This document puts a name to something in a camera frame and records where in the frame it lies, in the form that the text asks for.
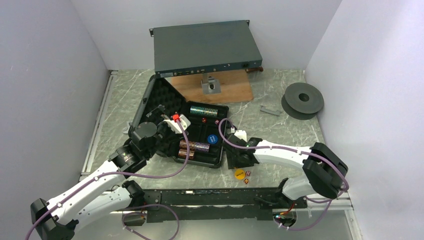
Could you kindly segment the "blue small blind button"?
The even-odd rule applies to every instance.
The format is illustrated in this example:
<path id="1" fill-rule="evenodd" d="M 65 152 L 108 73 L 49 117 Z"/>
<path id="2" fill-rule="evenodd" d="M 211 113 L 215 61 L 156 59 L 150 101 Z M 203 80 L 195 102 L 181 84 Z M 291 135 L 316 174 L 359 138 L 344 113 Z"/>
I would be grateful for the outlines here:
<path id="1" fill-rule="evenodd" d="M 217 143 L 218 143 L 218 141 L 219 141 L 219 138 L 218 138 L 215 134 L 210 134 L 210 135 L 207 137 L 207 142 L 208 142 L 209 144 L 214 145 L 214 144 L 217 144 Z"/>

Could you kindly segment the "purple poker chip stack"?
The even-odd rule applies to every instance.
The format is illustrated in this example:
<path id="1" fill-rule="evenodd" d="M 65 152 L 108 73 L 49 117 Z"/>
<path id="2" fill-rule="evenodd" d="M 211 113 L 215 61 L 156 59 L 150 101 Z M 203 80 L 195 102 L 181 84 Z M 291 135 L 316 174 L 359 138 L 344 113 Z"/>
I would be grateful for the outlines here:
<path id="1" fill-rule="evenodd" d="M 210 150 L 210 145 L 208 143 L 195 142 L 194 148 L 196 151 L 208 152 Z"/>

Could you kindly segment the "orange brown poker chip stack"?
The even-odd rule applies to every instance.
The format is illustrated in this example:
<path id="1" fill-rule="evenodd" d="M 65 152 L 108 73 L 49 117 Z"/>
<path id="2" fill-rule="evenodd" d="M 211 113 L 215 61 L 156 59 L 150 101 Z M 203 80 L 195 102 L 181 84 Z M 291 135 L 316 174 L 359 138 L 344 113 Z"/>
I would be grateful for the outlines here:
<path id="1" fill-rule="evenodd" d="M 179 142 L 179 148 L 180 149 L 186 149 L 187 148 L 187 146 L 189 146 L 189 149 L 190 150 L 195 150 L 196 149 L 196 143 L 195 142 L 193 142 L 193 141 L 185 141 L 185 140 L 181 140 L 180 142 Z"/>

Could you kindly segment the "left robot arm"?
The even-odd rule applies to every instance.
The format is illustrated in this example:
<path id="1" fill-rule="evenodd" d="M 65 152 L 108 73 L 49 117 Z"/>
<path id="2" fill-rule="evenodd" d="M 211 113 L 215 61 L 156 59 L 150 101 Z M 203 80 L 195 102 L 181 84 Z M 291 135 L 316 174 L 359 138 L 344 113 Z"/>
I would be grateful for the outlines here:
<path id="1" fill-rule="evenodd" d="M 184 114 L 169 116 L 159 105 L 147 120 L 129 130 L 123 146 L 102 165 L 69 190 L 49 200 L 39 198 L 30 205 L 32 226 L 43 240 L 70 240 L 96 218 L 123 209 L 141 209 L 145 192 L 128 177 L 142 177 L 139 170 L 166 143 L 187 137 L 190 120 Z"/>

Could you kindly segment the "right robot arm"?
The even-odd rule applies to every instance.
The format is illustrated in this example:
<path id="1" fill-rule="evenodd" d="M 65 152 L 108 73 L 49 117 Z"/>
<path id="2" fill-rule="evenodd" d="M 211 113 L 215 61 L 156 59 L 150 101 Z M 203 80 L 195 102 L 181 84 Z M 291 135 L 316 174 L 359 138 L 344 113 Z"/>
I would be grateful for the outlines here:
<path id="1" fill-rule="evenodd" d="M 229 153 L 228 162 L 236 168 L 273 164 L 302 171 L 300 176 L 279 184 L 275 200 L 282 208 L 312 194 L 333 200 L 350 188 L 346 180 L 348 166 L 324 143 L 296 147 L 258 137 L 245 141 L 231 133 L 223 139 L 222 145 Z"/>

